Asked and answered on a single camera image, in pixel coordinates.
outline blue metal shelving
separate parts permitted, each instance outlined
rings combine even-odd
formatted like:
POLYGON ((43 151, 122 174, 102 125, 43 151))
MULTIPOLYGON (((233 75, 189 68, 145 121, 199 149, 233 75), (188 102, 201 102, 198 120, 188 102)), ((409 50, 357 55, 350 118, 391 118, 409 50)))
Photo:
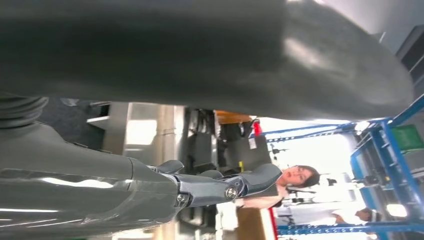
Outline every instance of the blue metal shelving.
MULTIPOLYGON (((388 239, 385 232, 424 232, 424 199, 419 187, 414 179, 408 164, 396 142, 391 127, 398 126, 406 122, 410 117, 424 108, 424 95, 418 98, 409 108, 393 119, 383 119, 372 121, 373 125, 368 129, 368 134, 358 144, 352 153, 352 164, 356 164, 357 157, 366 149, 374 146, 382 165, 390 178, 390 189, 393 189, 399 202, 405 206, 408 218, 407 221, 369 222, 367 224, 335 224, 335 225, 281 225, 278 226, 280 235, 297 234, 325 234, 325 233, 379 233, 381 240, 388 239)), ((309 138, 328 134, 349 134, 354 130, 355 123, 348 124, 326 124, 321 126, 303 127, 296 129, 286 129, 275 132, 265 132, 267 134, 278 134, 297 130, 318 129, 317 132, 298 135, 293 137, 280 137, 268 139, 269 143, 289 141, 293 139, 309 138), (336 126, 332 130, 321 130, 319 128, 336 126)), ((363 178, 361 172, 355 172, 356 178, 363 178)), ((375 209, 370 192, 366 188, 361 189, 366 205, 375 209)))

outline woman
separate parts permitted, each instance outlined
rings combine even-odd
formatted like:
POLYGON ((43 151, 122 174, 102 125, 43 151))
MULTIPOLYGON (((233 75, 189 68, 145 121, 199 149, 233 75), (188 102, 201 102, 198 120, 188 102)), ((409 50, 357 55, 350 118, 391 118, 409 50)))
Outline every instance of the woman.
MULTIPOLYGON (((336 224, 351 223, 349 220, 345 220, 343 218, 342 214, 338 211, 334 211, 331 215, 335 218, 336 224)), ((368 208, 368 207, 361 209, 359 211, 356 211, 354 216, 357 219, 360 219, 361 221, 364 221, 364 222, 380 222, 382 220, 381 213, 377 212, 374 209, 368 208)))
POLYGON ((235 200, 235 203, 242 208, 268 209, 289 194, 286 187, 307 188, 319 181, 320 174, 315 168, 305 165, 292 166, 282 170, 282 176, 275 182, 277 196, 239 198, 235 200))

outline floor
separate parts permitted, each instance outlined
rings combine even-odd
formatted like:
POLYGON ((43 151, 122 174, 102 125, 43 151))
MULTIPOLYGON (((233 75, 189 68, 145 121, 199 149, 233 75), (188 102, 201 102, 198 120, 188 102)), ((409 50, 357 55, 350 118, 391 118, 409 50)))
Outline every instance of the floor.
POLYGON ((102 149, 105 131, 86 123, 100 115, 100 107, 91 107, 91 100, 79 100, 75 106, 65 105, 60 98, 50 98, 39 122, 52 126, 62 138, 90 149, 102 149))

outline red object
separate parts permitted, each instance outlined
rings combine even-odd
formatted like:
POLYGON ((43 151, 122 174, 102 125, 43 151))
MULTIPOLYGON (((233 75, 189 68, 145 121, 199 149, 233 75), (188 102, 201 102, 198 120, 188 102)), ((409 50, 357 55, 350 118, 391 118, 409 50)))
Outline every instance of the red object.
POLYGON ((278 240, 278 231, 277 231, 277 220, 274 216, 273 208, 268 208, 269 216, 271 217, 272 229, 274 229, 274 239, 278 240))
MULTIPOLYGON (((254 130, 254 135, 256 137, 260 136, 262 134, 262 128, 261 128, 261 124, 259 123, 259 121, 255 121, 253 123, 253 130, 254 130)), ((278 231, 277 231, 277 220, 274 216, 274 210, 273 208, 268 208, 269 211, 269 216, 271 217, 271 223, 272 223, 272 229, 274 229, 274 239, 278 240, 278 231)))
POLYGON ((253 123, 253 130, 256 137, 259 137, 262 134, 261 124, 258 121, 253 123))

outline screw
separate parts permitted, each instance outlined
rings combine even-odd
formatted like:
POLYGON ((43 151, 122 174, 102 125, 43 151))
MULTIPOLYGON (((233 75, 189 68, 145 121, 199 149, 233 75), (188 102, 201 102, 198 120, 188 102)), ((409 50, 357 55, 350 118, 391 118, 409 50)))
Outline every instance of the screw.
POLYGON ((187 199, 187 197, 183 194, 178 194, 178 196, 176 196, 176 200, 178 202, 184 202, 184 201, 186 201, 186 199, 187 199))
POLYGON ((237 190, 234 187, 229 187, 225 190, 225 196, 228 199, 235 199, 237 197, 237 190))

